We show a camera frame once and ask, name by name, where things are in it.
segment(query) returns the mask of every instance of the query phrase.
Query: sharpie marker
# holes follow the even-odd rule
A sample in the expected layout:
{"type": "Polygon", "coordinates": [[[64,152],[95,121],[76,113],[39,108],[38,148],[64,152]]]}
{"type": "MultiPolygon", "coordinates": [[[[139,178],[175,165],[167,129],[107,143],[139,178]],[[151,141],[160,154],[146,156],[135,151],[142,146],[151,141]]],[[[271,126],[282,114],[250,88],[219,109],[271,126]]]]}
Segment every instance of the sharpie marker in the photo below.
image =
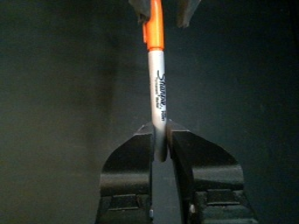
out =
{"type": "Polygon", "coordinates": [[[164,85],[164,20],[162,0],[151,0],[151,19],[144,23],[144,42],[148,50],[151,107],[154,123],[154,159],[167,157],[166,85],[164,85]]]}

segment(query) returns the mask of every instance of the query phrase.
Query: dark background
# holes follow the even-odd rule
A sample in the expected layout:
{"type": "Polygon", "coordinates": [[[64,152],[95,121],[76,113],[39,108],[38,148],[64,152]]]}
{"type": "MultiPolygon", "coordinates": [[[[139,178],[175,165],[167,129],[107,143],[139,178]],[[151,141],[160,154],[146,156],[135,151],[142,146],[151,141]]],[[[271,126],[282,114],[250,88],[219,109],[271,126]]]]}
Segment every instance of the dark background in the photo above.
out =
{"type": "MultiPolygon", "coordinates": [[[[237,157],[261,223],[298,222],[298,51],[283,0],[163,0],[168,117],[237,157]]],[[[122,1],[0,2],[0,223],[92,223],[100,168],[151,120],[122,1]]]]}

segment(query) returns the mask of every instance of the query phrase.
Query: orange marker cap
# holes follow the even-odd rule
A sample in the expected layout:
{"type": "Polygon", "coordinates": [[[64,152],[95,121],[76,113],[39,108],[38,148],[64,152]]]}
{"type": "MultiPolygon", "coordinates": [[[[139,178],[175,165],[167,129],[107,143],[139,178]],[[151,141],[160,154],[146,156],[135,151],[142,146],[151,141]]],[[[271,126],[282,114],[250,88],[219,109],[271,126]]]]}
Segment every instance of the orange marker cap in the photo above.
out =
{"type": "Polygon", "coordinates": [[[144,23],[144,42],[148,51],[164,49],[164,17],[162,0],[151,0],[151,19],[144,23]]]}

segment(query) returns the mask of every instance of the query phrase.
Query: white marker barrel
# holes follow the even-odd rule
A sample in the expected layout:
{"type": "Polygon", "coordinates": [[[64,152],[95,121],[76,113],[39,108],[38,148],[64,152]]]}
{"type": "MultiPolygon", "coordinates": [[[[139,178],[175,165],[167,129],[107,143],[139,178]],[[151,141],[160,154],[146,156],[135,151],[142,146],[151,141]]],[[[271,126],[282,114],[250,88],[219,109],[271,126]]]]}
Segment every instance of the white marker barrel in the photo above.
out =
{"type": "Polygon", "coordinates": [[[166,142],[166,84],[164,84],[164,52],[155,50],[148,53],[151,106],[154,121],[154,159],[164,161],[167,157],[166,142]]]}

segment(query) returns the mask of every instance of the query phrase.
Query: black plastic part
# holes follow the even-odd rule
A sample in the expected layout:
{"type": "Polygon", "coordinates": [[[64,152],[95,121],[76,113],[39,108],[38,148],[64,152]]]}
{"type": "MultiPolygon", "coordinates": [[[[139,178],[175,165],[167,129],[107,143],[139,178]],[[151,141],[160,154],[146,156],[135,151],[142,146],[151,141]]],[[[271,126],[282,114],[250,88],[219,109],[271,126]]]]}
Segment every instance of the black plastic part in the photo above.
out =
{"type": "Polygon", "coordinates": [[[185,223],[258,223],[237,159],[174,122],[168,123],[168,139],[185,223]]]}
{"type": "Polygon", "coordinates": [[[151,223],[151,139],[147,124],[112,152],[100,174],[96,223],[151,223]]]}
{"type": "MultiPolygon", "coordinates": [[[[151,138],[147,124],[111,154],[100,175],[96,223],[152,223],[151,138]]],[[[168,146],[179,183],[183,223],[258,223],[237,159],[168,122],[168,146]]]]}

